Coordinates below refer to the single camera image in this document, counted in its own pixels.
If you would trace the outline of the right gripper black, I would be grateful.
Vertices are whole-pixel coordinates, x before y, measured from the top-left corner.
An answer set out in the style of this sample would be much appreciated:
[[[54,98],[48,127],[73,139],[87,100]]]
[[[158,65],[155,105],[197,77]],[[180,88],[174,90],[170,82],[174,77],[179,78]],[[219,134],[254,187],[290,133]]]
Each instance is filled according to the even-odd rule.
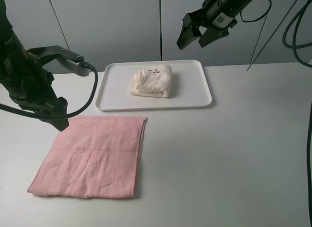
[[[178,48],[183,50],[191,42],[200,38],[199,27],[208,28],[198,40],[203,48],[216,40],[228,36],[228,28],[237,24],[235,15],[235,0],[204,0],[200,9],[187,13],[182,19],[181,33],[176,42]]]

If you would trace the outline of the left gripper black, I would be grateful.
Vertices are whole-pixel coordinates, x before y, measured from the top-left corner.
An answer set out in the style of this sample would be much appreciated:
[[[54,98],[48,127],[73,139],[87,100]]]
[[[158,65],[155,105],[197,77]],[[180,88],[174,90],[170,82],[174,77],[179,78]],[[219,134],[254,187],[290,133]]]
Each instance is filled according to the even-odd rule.
[[[7,106],[7,112],[46,120],[58,131],[69,126],[68,102],[57,97],[52,82],[54,76],[46,70],[8,70],[7,91],[9,98],[19,106]]]

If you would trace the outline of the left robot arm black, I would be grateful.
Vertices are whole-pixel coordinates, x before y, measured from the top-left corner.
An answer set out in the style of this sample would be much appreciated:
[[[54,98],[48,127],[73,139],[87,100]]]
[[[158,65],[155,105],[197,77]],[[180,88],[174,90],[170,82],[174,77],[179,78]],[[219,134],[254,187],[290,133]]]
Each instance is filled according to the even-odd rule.
[[[39,58],[24,49],[7,18],[5,1],[0,0],[0,83],[19,106],[1,104],[1,110],[39,119],[63,131],[69,125],[68,102],[56,96],[53,80]]]

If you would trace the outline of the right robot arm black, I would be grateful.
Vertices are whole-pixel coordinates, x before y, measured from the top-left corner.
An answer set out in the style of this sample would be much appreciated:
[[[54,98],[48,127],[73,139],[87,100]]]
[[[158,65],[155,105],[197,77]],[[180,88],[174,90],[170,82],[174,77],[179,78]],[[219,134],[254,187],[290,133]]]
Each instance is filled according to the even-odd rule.
[[[200,9],[187,13],[177,40],[180,50],[198,40],[203,48],[229,35],[237,24],[236,16],[253,0],[204,0]]]

